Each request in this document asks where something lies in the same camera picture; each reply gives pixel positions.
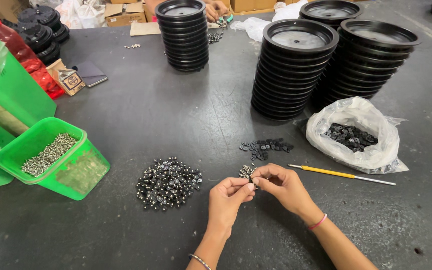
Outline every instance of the person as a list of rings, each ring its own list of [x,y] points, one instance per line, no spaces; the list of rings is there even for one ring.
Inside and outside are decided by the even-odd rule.
[[[163,3],[166,0],[146,0],[146,5],[149,8],[149,11],[155,14],[155,8],[159,3]],[[222,1],[214,1],[214,0],[202,0],[206,3],[206,19],[210,23],[215,23],[219,20],[223,14],[228,12],[228,8],[224,5]]]
[[[274,195],[290,212],[299,216],[316,235],[338,270],[377,270],[375,265],[327,218],[309,196],[297,173],[269,163],[255,169],[252,181]],[[206,232],[186,270],[215,270],[225,242],[231,235],[238,209],[255,196],[248,179],[228,177],[209,192]]]

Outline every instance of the hand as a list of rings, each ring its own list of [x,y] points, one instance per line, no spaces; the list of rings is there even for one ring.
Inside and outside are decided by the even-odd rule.
[[[273,194],[287,210],[297,214],[306,224],[316,224],[324,216],[292,169],[269,163],[255,169],[251,178],[253,183]]]
[[[219,17],[228,12],[228,8],[224,5],[222,1],[213,1],[211,5],[217,11]]]
[[[248,179],[228,177],[209,192],[209,219],[206,233],[221,232],[225,239],[231,235],[238,209],[253,199],[255,185]]]
[[[206,20],[210,23],[215,23],[219,20],[218,12],[211,4],[206,4]]]

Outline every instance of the screwdriver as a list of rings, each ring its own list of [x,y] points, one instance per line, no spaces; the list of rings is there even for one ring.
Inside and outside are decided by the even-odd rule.
[[[312,171],[312,172],[317,172],[317,173],[322,173],[322,174],[327,174],[327,175],[336,175],[336,176],[341,176],[341,177],[346,177],[346,178],[353,178],[353,179],[356,178],[356,179],[361,179],[361,180],[376,182],[376,183],[380,183],[380,184],[386,184],[386,185],[396,186],[396,183],[393,183],[393,182],[387,182],[387,181],[381,181],[381,180],[376,180],[376,179],[371,179],[371,178],[356,176],[356,175],[349,174],[349,173],[337,172],[337,171],[332,171],[332,170],[327,170],[327,169],[318,169],[318,168],[308,167],[308,166],[304,166],[304,165],[300,166],[300,165],[288,164],[288,166],[289,167],[293,167],[293,168],[302,169],[302,170],[305,170],[305,171]]]

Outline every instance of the smartphone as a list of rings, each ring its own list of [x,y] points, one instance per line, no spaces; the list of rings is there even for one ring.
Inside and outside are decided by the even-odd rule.
[[[82,81],[88,86],[92,87],[108,79],[103,71],[99,70],[97,66],[91,61],[86,61],[79,65],[75,65],[72,69],[76,70],[81,76]]]

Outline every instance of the yellow screwdriver handle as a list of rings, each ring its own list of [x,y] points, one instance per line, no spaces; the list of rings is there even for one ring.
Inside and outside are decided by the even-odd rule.
[[[308,166],[304,166],[304,165],[301,166],[301,169],[303,169],[305,171],[318,172],[318,173],[327,174],[327,175],[337,175],[337,176],[342,176],[342,177],[347,177],[347,178],[354,178],[354,175],[349,174],[349,173],[342,173],[342,172],[337,172],[337,171],[332,171],[332,170],[327,170],[327,169],[318,169],[318,168],[308,167]]]

